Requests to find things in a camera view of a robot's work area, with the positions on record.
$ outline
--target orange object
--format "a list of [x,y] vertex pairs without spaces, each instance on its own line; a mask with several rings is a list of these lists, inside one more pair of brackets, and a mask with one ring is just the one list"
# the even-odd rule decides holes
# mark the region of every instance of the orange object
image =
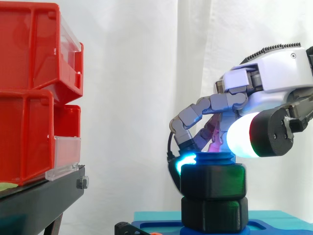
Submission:
[[54,3],[0,1],[0,89],[46,89],[57,103],[83,95],[83,45]]
[[0,183],[78,169],[83,50],[54,3],[0,1]]

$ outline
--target blue led light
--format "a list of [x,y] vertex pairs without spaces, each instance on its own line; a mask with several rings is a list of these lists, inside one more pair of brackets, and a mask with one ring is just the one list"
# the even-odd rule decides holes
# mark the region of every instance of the blue led light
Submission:
[[196,164],[195,158],[196,158],[196,155],[194,153],[193,154],[189,154],[189,155],[186,155],[186,156],[182,157],[182,159],[176,163],[176,169],[177,169],[177,172],[179,173],[179,175],[180,175],[180,172],[181,172],[181,166],[182,165],[185,165],[185,164]]

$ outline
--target glowing white cylinder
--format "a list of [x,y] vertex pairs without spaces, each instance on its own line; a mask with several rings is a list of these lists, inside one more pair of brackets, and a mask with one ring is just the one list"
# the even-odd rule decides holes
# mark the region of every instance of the glowing white cylinder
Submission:
[[229,128],[226,136],[229,149],[238,157],[258,158],[250,142],[250,124],[259,113],[247,114],[236,120]]

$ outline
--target black metal shelf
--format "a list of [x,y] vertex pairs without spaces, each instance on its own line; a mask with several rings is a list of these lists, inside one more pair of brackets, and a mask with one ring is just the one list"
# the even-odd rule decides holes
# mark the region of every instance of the black metal shelf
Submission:
[[63,212],[84,194],[85,166],[55,181],[42,180],[0,192],[0,235],[58,234]]

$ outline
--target white robotic housing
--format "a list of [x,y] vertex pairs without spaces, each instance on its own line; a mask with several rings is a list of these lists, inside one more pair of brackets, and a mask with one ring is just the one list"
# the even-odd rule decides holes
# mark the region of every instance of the white robotic housing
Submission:
[[233,67],[222,77],[224,91],[251,84],[247,70],[259,72],[263,90],[249,96],[239,111],[242,116],[285,104],[293,90],[313,87],[311,67],[303,47],[272,50]]

